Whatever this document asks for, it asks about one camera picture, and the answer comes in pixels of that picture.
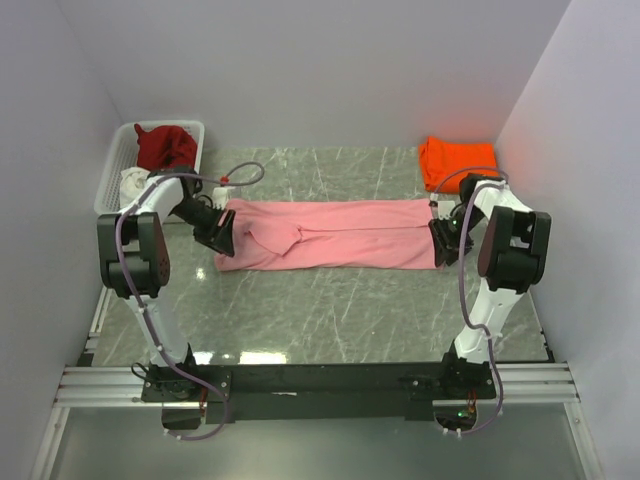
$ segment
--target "white wall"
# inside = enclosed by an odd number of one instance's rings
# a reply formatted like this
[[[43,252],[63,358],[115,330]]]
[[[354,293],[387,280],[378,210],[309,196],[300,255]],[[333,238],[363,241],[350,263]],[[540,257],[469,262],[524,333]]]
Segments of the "white wall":
[[[127,121],[236,146],[497,138],[568,0],[58,0]]]
[[[55,2],[0,3],[0,477],[33,464],[100,287],[93,197],[115,109]]]
[[[616,480],[640,478],[639,48],[636,0],[574,0],[497,142],[553,217],[536,305]]]

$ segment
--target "folded orange cloth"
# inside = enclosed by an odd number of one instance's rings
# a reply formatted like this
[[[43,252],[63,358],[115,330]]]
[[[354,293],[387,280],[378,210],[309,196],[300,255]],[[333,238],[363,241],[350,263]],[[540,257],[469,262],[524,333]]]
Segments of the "folded orange cloth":
[[[490,143],[447,143],[435,137],[429,137],[427,143],[420,145],[420,169],[424,188],[429,192],[435,190],[447,175],[456,170],[476,166],[496,167],[496,157]],[[496,175],[494,171],[482,168],[461,172],[447,180],[440,188],[440,193],[459,193],[460,180],[470,173]]]

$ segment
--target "gray marble surface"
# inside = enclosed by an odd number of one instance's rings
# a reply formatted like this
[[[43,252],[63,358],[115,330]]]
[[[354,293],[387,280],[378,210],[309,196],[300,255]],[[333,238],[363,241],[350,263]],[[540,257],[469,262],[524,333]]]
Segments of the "gray marble surface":
[[[251,159],[262,162],[267,175],[242,189],[249,200],[426,195],[417,152],[407,148],[228,149],[205,155],[202,173],[219,177]],[[193,241],[190,227],[165,225],[164,231],[171,258],[166,293],[199,363],[437,361],[463,325],[452,267],[220,273],[213,253]],[[479,241],[483,233],[481,224],[472,237]],[[476,253],[477,248],[466,264],[470,305],[479,285]],[[93,364],[146,361],[133,314],[114,295],[106,308]],[[499,360],[546,360],[529,296],[516,305],[503,333],[496,347]]]

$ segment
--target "red cloth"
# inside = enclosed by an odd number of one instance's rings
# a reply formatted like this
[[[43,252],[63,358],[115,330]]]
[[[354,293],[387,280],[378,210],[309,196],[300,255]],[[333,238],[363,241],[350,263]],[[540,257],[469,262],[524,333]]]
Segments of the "red cloth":
[[[163,125],[145,132],[137,123],[134,128],[140,145],[139,167],[149,171],[176,165],[195,167],[198,145],[184,128]]]

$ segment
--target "pink cloth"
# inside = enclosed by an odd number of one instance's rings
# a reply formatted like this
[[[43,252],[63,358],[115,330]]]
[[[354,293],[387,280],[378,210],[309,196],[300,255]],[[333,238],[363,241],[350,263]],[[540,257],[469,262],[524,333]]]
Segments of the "pink cloth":
[[[433,269],[428,199],[248,202],[232,199],[236,255],[219,270],[310,267]]]

